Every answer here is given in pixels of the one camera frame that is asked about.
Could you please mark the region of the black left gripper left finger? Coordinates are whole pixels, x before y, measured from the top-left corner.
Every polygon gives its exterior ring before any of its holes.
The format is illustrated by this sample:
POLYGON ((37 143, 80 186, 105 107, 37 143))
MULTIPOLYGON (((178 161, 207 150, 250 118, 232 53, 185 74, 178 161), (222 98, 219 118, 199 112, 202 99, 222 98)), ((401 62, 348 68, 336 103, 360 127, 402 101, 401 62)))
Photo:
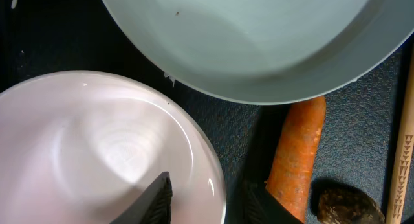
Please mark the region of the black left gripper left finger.
POLYGON ((169 172, 162 172, 111 224, 170 224, 172 197, 169 172))

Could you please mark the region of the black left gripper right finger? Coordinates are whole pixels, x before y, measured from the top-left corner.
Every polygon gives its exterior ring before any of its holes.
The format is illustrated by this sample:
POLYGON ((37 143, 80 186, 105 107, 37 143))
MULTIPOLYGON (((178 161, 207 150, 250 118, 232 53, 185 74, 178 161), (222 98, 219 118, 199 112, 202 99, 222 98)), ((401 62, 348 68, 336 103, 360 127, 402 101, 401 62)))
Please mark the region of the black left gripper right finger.
POLYGON ((263 185, 243 181, 241 197, 243 221, 246 224, 302 224, 263 185))

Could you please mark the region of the orange carrot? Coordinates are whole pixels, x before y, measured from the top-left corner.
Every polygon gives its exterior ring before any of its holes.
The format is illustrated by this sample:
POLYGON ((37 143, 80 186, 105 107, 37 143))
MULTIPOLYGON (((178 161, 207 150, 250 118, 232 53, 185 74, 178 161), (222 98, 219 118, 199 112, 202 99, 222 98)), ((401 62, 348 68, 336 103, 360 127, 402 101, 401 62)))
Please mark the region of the orange carrot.
POLYGON ((326 107, 324 96, 290 106, 266 181, 266 191, 302 223, 326 107))

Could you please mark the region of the brown food scrap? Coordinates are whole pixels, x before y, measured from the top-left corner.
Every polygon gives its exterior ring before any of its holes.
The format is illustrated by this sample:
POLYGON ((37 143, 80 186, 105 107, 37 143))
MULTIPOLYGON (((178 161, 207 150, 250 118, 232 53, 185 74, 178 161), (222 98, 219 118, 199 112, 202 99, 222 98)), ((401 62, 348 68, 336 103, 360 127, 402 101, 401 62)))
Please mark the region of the brown food scrap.
POLYGON ((328 188, 319 197, 317 219, 324 224, 384 224, 377 203, 356 188, 328 188))

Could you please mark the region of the pink bowl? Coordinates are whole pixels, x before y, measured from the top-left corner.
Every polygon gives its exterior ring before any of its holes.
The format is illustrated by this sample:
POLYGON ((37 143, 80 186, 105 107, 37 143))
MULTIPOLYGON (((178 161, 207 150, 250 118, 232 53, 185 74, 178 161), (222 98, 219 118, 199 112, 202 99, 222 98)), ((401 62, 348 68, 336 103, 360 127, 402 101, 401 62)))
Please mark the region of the pink bowl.
POLYGON ((1 222, 110 223, 162 173, 173 223, 223 223, 217 155, 183 108, 108 73, 38 76, 1 93, 1 222))

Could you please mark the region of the grey round plate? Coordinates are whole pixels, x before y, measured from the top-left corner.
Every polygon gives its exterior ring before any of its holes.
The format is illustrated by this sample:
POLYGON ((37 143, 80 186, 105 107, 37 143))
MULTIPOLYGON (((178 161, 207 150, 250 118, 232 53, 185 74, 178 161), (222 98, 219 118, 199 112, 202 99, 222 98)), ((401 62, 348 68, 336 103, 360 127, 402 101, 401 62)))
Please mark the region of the grey round plate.
POLYGON ((102 0, 131 43, 208 95, 286 104, 376 67, 413 33, 413 0, 102 0))

